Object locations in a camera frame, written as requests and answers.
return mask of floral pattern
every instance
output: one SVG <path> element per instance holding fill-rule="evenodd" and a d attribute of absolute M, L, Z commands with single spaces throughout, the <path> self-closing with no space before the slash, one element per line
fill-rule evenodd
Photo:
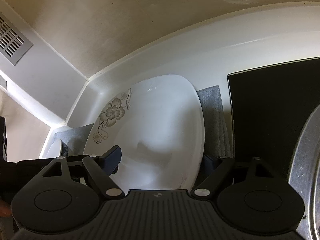
<path fill-rule="evenodd" d="M 100 124 L 98 126 L 97 131 L 93 134 L 92 139 L 95 143 L 99 144 L 103 140 L 108 138 L 108 133 L 106 128 L 115 125 L 117 120 L 120 120 L 125 113 L 125 110 L 122 105 L 122 101 L 125 101 L 125 107 L 127 110 L 130 108 L 129 101 L 131 98 L 131 89 L 128 90 L 128 93 L 122 92 L 119 98 L 114 98 L 112 102 L 108 103 L 105 106 L 105 110 L 102 110 L 100 117 Z"/>

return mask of white bowl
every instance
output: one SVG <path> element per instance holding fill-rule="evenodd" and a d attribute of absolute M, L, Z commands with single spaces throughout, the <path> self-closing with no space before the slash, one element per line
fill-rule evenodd
<path fill-rule="evenodd" d="M 117 94 L 101 111 L 84 154 L 122 150 L 112 180 L 129 189 L 191 190 L 204 150 L 198 95 L 182 76 L 144 80 Z"/>
<path fill-rule="evenodd" d="M 56 139 L 50 146 L 48 153 L 45 158 L 56 158 L 59 156 L 70 156 L 73 155 L 69 147 L 61 141 L 61 139 Z"/>

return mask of hand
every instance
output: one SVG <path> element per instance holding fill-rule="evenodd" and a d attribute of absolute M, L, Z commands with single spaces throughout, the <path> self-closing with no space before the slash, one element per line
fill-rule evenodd
<path fill-rule="evenodd" d="M 0 199 L 0 217 L 8 217 L 11 215 L 9 204 Z"/>

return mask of gray cloth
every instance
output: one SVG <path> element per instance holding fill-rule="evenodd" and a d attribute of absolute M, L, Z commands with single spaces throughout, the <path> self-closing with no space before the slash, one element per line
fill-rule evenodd
<path fill-rule="evenodd" d="M 61 141 L 68 145 L 73 155 L 81 155 L 83 154 L 84 146 L 92 127 L 93 123 L 64 132 L 57 132 L 54 134 L 50 143 L 52 144 L 56 139 L 61 139 Z"/>
<path fill-rule="evenodd" d="M 219 86 L 197 91 L 204 118 L 204 154 L 232 157 Z"/>
<path fill-rule="evenodd" d="M 231 157 L 219 86 L 205 88 L 197 93 L 204 117 L 204 153 L 213 157 Z M 81 155 L 92 126 L 93 124 L 89 124 L 57 132 L 50 143 L 60 138 L 75 155 Z"/>

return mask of black panel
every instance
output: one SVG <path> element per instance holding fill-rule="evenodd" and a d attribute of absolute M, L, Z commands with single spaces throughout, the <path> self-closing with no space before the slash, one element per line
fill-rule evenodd
<path fill-rule="evenodd" d="M 286 178 L 309 115 L 320 103 L 320 59 L 228 76 L 236 161 L 263 158 Z"/>

